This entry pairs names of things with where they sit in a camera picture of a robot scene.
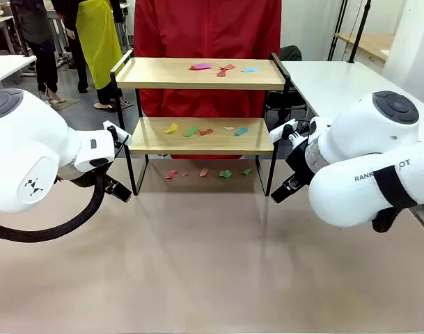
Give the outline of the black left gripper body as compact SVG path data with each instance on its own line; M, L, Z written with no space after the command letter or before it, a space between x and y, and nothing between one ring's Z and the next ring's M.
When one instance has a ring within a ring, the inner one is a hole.
M94 186L97 189L103 185L104 175L107 173L110 163L99 166L88 172L81 172L77 170L73 165L66 165L58 169L56 181L69 181L78 187L89 188Z

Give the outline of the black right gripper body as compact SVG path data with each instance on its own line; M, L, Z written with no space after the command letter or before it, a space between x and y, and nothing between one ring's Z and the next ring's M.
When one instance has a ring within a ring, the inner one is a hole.
M286 180L292 183L310 183L315 173L308 167L305 159L305 151L308 146L308 139L302 139L300 144L294 143L292 152L286 158L286 163L294 173Z

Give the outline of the large white table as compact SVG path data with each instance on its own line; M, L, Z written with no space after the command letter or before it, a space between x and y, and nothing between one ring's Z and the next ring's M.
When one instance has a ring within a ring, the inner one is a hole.
M424 141L424 103L362 63L283 61L291 82L312 112L331 122L365 95L389 90L408 97L418 109L418 137Z

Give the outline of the black office chair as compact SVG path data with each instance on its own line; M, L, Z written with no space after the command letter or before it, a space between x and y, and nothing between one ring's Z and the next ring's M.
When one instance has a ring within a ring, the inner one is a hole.
M296 45L289 45L280 48L281 61L302 61L301 51ZM292 111L307 111L304 98L300 95L296 87L290 83L287 94L284 98L283 91L270 91L267 94L265 103L268 111L275 111L279 120L290 117Z

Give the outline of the mannequin in dark clothes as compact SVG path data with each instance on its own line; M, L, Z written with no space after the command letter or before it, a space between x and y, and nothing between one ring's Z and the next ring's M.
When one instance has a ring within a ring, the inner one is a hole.
M51 105L64 103L57 95L58 72L55 44L43 0L10 0L20 37L36 57L38 90Z

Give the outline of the black stand pole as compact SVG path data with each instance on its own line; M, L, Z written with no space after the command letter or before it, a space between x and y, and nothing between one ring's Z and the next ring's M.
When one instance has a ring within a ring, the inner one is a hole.
M361 36L363 34L364 26L366 25L368 13L370 11L371 2L372 2L372 0L366 0L366 4L365 4L364 9L363 9L363 15L362 15L362 18L361 18L361 22L359 24L359 29L358 29L357 34L356 34L356 39L355 39L354 44L352 46L352 51L351 51L350 57L347 61L348 63L354 63L356 52L357 52L357 49L358 49L359 44L360 44L360 40L361 40Z
M335 29L334 29L334 32L333 32L333 37L332 37L332 40L331 40L329 53L328 53L328 56L327 56L328 61L332 61L332 59L333 59L333 55L335 53L336 44L337 44L336 35L340 33L341 27L343 25L343 20L344 20L344 16L345 16L345 11L347 9L348 1L349 0L341 0L340 10L339 10L338 18L337 18L337 21L336 21L336 26L335 26Z

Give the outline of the wooden background table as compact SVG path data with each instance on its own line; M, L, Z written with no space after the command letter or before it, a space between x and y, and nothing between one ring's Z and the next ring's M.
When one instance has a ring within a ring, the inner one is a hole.
M336 37L347 45L347 53L350 55L356 34L339 33ZM391 33L363 33L357 53L364 53L368 58L385 63L394 37Z

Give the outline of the mannequin with yellow apron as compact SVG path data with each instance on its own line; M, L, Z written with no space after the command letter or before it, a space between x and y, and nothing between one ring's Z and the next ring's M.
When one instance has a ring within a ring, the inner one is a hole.
M110 71L123 53L116 24L123 22L120 0L53 0L70 38L77 36L93 79L94 108L116 112Z

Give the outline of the person in red jacket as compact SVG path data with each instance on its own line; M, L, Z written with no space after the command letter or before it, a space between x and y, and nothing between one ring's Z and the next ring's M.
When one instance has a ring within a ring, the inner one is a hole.
M136 0L134 54L268 59L279 53L282 0ZM262 90L141 90L148 117L260 118Z

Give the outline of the beige mannequin base plate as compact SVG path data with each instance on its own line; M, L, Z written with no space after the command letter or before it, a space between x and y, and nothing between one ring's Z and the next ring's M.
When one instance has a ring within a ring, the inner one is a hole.
M66 109L78 102L79 100L72 98L67 98L64 102L58 102L56 100L47 101L48 105L50 105L55 111L62 111L63 109Z

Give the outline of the two-tier wooden shelf black frame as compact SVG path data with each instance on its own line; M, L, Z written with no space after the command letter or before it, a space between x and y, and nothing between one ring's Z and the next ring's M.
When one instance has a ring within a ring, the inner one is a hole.
M263 90L288 91L290 74L276 54L268 60L210 59L212 68L191 71L188 66L196 63L193 58L148 58L134 57L127 51L110 71L113 90L132 89L138 95L142 89L185 90ZM227 71L225 77L217 77L220 67L233 64L235 69ZM241 70L259 67L260 71L243 73ZM271 143L265 118L174 118L179 126L195 123L213 127L214 132L206 141L188 144L184 136L177 133L172 140L158 134L169 118L146 118L139 111L139 121L132 135L132 144L124 148L132 193L138 195L145 177L148 162L144 162L138 177L134 176L132 154L149 160L152 155L238 155L270 156L269 175L261 180L263 193L268 196L272 187L278 144ZM234 127L228 131L224 127ZM242 127L248 132L236 136Z

